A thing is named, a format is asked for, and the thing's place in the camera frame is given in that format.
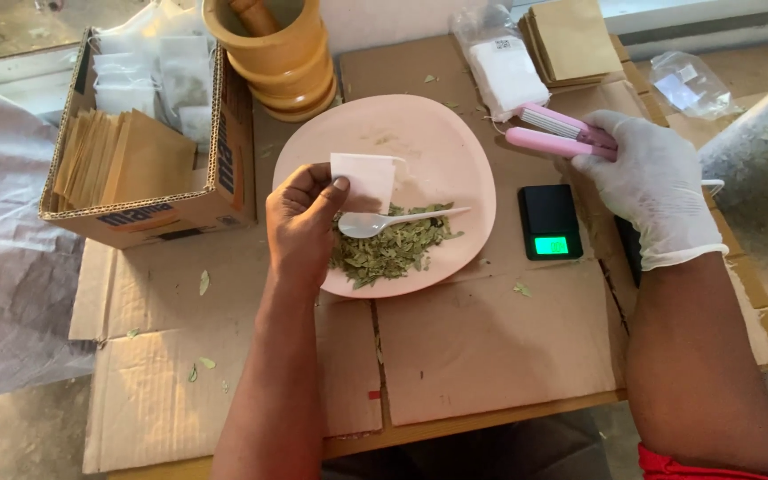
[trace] red sleeve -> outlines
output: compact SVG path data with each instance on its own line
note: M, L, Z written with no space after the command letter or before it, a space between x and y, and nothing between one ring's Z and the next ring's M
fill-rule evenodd
M644 480L768 480L768 476L753 473L684 466L672 457L649 451L641 443L639 443L639 467L644 470Z

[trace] white plastic spoon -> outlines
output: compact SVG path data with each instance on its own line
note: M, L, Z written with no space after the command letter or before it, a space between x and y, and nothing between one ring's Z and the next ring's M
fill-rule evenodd
M412 222L415 220L431 219L443 215L452 215L453 213L467 212L472 207L452 208L450 210L441 210L438 212L414 213L412 215L401 215L399 217L389 217L379 215L378 213L343 213L340 217L340 232L351 238L370 238L378 235L382 230L391 224Z

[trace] white latex glove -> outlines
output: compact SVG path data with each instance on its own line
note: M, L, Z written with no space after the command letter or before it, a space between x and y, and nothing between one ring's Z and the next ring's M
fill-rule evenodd
M573 166L594 180L607 208L642 234L642 270L728 253L701 193L701 167L691 143L668 128L618 112L583 118L618 142L618 160L577 156Z

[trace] pink plate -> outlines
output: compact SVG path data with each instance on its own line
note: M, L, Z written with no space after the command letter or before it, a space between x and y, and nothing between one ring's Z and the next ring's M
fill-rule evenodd
M352 298L396 296L436 284L467 265L485 245L496 216L491 166L469 127L449 108L421 96L383 95L355 100L315 117L289 138L277 159L272 188L306 163L329 161L332 152L397 156L407 160L411 179L397 181L392 202L425 207L455 202L473 207L450 218L452 231L428 251L427 271L379 279L352 289L342 270L331 270L322 288Z

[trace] hand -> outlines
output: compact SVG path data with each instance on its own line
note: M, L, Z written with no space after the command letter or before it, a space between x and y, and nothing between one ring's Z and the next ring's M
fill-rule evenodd
M607 208L642 234L642 270L667 267L707 252L728 253L701 193L701 167L691 143L671 129L618 112L583 118L618 142L618 160L576 156Z
M348 197L348 179L331 183L330 164L304 165L265 199L272 271L315 292L334 247L332 220Z

